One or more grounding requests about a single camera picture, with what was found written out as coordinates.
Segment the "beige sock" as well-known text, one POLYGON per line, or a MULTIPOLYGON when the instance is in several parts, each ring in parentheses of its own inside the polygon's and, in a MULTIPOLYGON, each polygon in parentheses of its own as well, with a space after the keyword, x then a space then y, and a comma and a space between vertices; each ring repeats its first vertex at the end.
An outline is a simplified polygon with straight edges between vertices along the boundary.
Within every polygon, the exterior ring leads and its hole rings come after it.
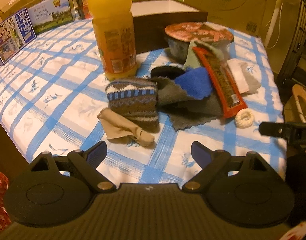
POLYGON ((155 137, 127 118, 115 113, 110 108, 104 108, 97 115, 108 140, 129 138, 143 147, 150 147, 155 137))

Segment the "orange snack packet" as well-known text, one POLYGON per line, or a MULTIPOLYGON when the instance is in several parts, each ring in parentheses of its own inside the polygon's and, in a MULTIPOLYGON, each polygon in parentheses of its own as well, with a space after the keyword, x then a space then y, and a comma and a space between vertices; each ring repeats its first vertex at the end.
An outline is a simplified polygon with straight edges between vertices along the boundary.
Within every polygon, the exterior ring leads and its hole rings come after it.
POLYGON ((218 59, 208 48, 194 47, 193 51, 208 72, 209 78, 220 99, 223 117, 225 119, 232 118, 240 110, 247 108, 224 62, 218 59))

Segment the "dark grey cloth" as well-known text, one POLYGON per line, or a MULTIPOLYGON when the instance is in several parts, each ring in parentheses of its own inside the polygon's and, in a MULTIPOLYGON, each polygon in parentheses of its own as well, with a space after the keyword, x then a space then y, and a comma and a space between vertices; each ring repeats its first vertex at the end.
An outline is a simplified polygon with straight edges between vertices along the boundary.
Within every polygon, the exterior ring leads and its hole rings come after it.
POLYGON ((197 100, 167 77, 151 77, 157 85, 157 109, 169 116, 174 130, 203 125, 223 116, 222 106, 216 93, 197 100))

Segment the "striped knitted beanie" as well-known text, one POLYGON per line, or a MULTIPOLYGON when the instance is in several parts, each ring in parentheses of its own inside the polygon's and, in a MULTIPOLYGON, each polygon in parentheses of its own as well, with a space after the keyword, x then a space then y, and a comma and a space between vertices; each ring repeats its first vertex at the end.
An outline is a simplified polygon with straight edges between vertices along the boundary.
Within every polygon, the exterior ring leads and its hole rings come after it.
POLYGON ((158 129, 155 82, 137 77, 121 78, 111 81, 105 92, 112 111, 146 131, 158 129))

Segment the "blue fluffy cloth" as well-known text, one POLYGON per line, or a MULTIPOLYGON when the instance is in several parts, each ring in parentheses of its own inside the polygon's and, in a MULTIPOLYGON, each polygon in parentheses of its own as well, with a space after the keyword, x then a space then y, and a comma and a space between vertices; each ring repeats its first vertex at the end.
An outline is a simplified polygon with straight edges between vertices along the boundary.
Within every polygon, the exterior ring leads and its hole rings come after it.
POLYGON ((203 67, 189 68, 184 74, 174 79, 174 83, 195 100, 209 97, 213 92, 212 82, 206 68, 203 67))

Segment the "black round pad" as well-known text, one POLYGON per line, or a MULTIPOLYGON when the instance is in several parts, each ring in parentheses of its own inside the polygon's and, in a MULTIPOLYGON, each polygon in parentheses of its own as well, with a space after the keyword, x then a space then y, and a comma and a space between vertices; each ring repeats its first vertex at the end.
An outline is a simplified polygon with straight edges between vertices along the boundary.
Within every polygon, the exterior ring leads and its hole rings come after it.
POLYGON ((171 80, 183 75, 185 71, 182 68, 174 66, 159 66, 151 70, 151 77, 167 77, 171 80))

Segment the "green fluffy cloth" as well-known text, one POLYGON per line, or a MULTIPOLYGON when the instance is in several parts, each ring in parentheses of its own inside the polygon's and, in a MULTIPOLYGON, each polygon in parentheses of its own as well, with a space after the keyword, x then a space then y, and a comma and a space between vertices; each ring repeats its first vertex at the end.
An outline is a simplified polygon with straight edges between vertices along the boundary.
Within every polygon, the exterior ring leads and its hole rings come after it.
POLYGON ((185 71, 187 71, 188 69, 195 69, 202 67, 199 58, 193 51, 194 47, 210 49, 220 60, 225 59, 224 52, 218 46, 214 46, 212 43, 209 44, 202 41, 191 41, 188 48, 187 58, 182 68, 185 71))

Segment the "light grey fluffy cloth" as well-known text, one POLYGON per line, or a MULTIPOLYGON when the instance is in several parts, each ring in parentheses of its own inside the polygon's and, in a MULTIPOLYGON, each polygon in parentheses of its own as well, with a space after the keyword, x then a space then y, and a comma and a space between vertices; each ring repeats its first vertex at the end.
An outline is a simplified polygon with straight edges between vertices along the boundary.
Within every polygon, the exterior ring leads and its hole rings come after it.
POLYGON ((257 90, 261 87, 260 82, 257 81, 257 79, 247 70, 248 64, 246 62, 239 63, 239 66, 242 70, 244 78, 246 79, 246 84, 248 85, 248 91, 244 92, 244 94, 257 93, 257 90))

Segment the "blue white checkered tablecloth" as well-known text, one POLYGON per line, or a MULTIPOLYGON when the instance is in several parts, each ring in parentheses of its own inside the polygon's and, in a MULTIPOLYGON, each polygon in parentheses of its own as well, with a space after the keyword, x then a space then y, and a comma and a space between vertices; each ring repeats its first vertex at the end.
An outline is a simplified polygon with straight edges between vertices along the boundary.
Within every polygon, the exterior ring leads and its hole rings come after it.
MULTIPOLYGON (((286 142, 258 131, 263 121, 283 121, 283 105, 265 48, 257 37, 236 30, 233 35, 230 57, 246 61, 248 72, 261 83, 257 93, 244 98, 255 116, 253 125, 239 129, 234 120, 215 119, 175 131, 169 117, 160 113, 156 145, 108 142, 100 173, 116 184, 182 185, 200 170, 190 154, 192 142, 199 141, 232 155, 256 151, 284 176, 286 142)), ((0 125, 27 161, 43 151, 66 155, 86 150, 106 139, 97 115, 107 107, 107 85, 90 20, 47 31, 0 66, 0 125)))

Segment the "instant noodle bowl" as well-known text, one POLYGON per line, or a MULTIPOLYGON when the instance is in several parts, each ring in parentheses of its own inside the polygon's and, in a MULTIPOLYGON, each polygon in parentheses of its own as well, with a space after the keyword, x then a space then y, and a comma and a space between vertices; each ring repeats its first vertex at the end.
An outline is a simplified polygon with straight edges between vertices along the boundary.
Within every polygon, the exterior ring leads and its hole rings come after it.
POLYGON ((185 63, 191 42, 201 42, 225 51, 234 35, 224 26, 210 22, 183 22, 165 27, 165 38, 172 57, 185 63))

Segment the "large cardboard box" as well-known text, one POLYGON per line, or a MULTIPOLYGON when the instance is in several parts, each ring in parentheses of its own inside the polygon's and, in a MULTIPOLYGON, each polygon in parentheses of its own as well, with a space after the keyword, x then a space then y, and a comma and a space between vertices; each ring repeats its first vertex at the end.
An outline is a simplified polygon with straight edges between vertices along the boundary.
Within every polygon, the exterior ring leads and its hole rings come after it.
POLYGON ((184 0, 208 13, 207 21, 257 36, 267 0, 184 0))

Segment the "white pole stand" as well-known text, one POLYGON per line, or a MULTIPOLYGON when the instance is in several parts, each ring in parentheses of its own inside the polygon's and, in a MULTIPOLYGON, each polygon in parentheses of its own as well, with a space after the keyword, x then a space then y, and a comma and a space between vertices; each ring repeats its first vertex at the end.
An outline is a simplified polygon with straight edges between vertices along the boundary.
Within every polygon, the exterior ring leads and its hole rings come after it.
POLYGON ((276 2, 275 2, 272 18, 269 21, 267 34, 266 34, 266 37, 265 37, 265 40, 264 40, 264 43, 263 43, 266 49, 274 48, 279 41, 280 27, 281 27, 281 12, 282 12, 283 4, 284 4, 284 0, 276 0, 276 2), (273 35, 273 31, 274 31, 275 25, 277 23, 277 20, 279 20, 279 23, 278 23, 278 37, 277 37, 275 43, 271 47, 269 47, 268 45, 269 45, 270 39, 273 35))

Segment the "blue milk carton box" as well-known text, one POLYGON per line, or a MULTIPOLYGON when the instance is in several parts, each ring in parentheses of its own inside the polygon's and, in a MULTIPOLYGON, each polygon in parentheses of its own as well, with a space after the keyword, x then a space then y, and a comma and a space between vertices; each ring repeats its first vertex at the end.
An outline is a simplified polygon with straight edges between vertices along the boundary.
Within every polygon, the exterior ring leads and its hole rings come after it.
POLYGON ((0 65, 4 66, 14 55, 36 39, 28 10, 19 10, 0 23, 0 65))

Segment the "green meadow milk box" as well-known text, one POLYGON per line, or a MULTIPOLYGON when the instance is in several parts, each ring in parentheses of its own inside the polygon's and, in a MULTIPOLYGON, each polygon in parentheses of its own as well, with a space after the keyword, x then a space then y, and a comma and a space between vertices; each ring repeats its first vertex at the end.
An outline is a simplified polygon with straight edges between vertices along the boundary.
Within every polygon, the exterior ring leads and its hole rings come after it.
POLYGON ((75 20, 73 0, 43 0, 28 8, 28 15, 34 32, 40 35, 75 20))

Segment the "dark brown open box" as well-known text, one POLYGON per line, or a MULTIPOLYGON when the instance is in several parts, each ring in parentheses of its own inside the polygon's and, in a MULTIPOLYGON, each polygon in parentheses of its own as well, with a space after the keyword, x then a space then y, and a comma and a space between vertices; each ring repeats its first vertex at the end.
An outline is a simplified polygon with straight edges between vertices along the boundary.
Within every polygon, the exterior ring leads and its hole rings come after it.
POLYGON ((168 47, 165 27, 182 22, 206 22, 208 13, 176 0, 134 1, 131 6, 136 52, 168 47))

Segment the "orange juice bottle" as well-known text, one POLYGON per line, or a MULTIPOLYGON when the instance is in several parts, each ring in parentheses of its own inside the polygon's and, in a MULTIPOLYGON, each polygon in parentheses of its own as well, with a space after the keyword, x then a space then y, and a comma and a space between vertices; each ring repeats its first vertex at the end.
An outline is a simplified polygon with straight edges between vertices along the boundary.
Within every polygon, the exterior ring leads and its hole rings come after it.
POLYGON ((137 73, 132 0, 88 0, 93 31, 109 80, 137 73))

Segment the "red snack boxes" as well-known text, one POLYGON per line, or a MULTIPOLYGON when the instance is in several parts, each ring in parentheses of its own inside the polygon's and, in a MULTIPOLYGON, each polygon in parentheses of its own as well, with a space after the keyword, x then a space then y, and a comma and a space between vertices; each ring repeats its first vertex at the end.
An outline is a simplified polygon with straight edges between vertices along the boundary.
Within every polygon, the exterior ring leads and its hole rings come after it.
POLYGON ((81 19, 92 18, 89 8, 88 0, 74 0, 76 2, 76 11, 81 19))

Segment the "brown cardboard box left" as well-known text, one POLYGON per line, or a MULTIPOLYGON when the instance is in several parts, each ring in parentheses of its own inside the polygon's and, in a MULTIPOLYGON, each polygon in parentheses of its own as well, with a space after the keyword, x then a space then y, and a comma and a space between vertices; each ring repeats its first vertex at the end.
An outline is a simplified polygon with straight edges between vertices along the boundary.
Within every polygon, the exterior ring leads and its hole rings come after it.
POLYGON ((10 0, 0 9, 0 18, 4 21, 17 11, 23 8, 30 8, 40 2, 41 0, 10 0))

